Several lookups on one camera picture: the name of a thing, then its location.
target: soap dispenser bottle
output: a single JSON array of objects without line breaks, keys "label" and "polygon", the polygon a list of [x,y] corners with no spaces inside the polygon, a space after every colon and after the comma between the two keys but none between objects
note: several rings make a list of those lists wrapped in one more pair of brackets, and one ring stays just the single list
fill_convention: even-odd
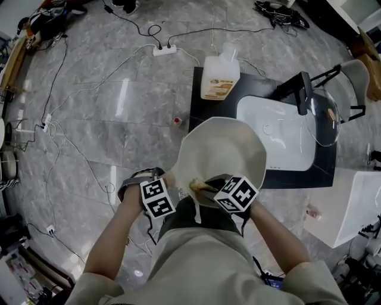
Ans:
[{"label": "soap dispenser bottle", "polygon": [[201,98],[223,101],[239,80],[237,48],[224,43],[220,56],[207,56],[201,80]]}]

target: marble floor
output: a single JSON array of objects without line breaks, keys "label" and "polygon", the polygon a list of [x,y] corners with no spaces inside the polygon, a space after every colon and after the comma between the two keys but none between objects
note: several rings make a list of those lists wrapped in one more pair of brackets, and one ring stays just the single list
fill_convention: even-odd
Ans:
[{"label": "marble floor", "polygon": [[[157,38],[166,44],[170,35],[211,26],[257,30],[270,27],[269,21],[252,9],[252,0],[142,0],[141,7],[130,16],[142,32],[159,24]],[[87,5],[88,13],[78,17],[67,30],[67,56],[60,70],[46,108],[50,113],[70,92],[91,89],[100,84],[117,66],[140,46],[155,43],[153,38],[139,36],[133,24],[108,14],[103,3],[94,0]],[[124,17],[124,12],[115,9]],[[296,37],[279,27],[259,33],[214,31],[214,44],[221,52],[222,44],[234,42],[238,56],[266,72],[266,76],[286,81],[304,70],[311,75],[328,70],[351,58],[346,47],[320,30],[308,17],[311,28],[298,30]],[[174,38],[171,42],[203,63],[213,55],[211,32]],[[35,53],[23,67],[26,90],[17,95],[7,111],[7,120],[27,119],[14,135],[19,141],[33,138],[49,94],[52,79],[65,53],[62,39],[57,46]],[[242,71],[247,63],[241,61]],[[72,94],[53,113],[53,120],[63,128],[68,139],[87,158],[102,187],[112,182],[116,187],[134,170],[149,166],[170,169],[177,158],[180,141],[186,134],[189,117],[192,78],[183,72],[195,66],[195,60],[184,52],[167,57],[152,56],[152,47],[140,49],[98,89]],[[247,67],[247,73],[258,74]],[[349,90],[345,79],[341,83]],[[172,126],[172,119],[181,117],[185,127]],[[345,123],[338,142],[338,166],[359,168],[364,165],[366,143],[381,150],[381,104],[369,103],[366,116]],[[57,221],[56,235],[82,259],[86,257],[113,212],[107,194],[101,190],[83,156],[63,137],[60,130],[54,137],[60,148],[57,163],[48,179],[48,194]],[[47,133],[36,129],[36,140],[26,152],[17,151],[21,183],[7,190],[12,211],[18,211],[27,222],[41,230],[54,223],[53,209],[48,201],[45,181],[56,157],[57,148]],[[304,209],[310,197],[308,189],[262,190],[260,200],[308,247],[313,259],[325,260],[330,268],[348,251],[349,243],[334,250],[302,228]],[[115,193],[112,205],[118,204]],[[137,246],[145,248],[148,224],[144,217],[134,224],[130,236]],[[82,262],[56,239],[41,235],[30,228],[35,251],[54,265],[77,278]],[[252,254],[264,269],[280,274],[254,224],[245,229],[245,240]],[[147,246],[152,249],[151,241]],[[363,241],[357,238],[351,249],[361,253]],[[124,255],[118,281],[125,289],[144,283],[149,275],[150,257],[130,244]]]}]

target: beige t-shirt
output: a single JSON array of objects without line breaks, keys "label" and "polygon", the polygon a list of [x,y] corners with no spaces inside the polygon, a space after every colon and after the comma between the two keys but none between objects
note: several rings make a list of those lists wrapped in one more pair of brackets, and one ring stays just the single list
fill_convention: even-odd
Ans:
[{"label": "beige t-shirt", "polygon": [[292,269],[281,291],[264,285],[243,238],[234,232],[170,230],[157,244],[152,266],[147,283],[126,294],[116,282],[84,273],[66,304],[346,304],[324,262]]}]

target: white sink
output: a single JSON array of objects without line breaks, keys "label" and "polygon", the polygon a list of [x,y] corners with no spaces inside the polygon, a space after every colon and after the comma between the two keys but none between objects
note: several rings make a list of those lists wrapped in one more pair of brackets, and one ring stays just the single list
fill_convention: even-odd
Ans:
[{"label": "white sink", "polygon": [[247,96],[238,102],[237,119],[261,139],[267,151],[266,169],[303,172],[311,167],[316,142],[295,105]]}]

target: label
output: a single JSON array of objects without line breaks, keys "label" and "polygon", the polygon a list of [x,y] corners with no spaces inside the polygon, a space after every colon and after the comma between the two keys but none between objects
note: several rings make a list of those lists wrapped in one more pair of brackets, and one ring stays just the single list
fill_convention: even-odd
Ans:
[{"label": "label", "polygon": [[211,79],[208,82],[208,90],[205,99],[225,99],[233,88],[232,80]]}]

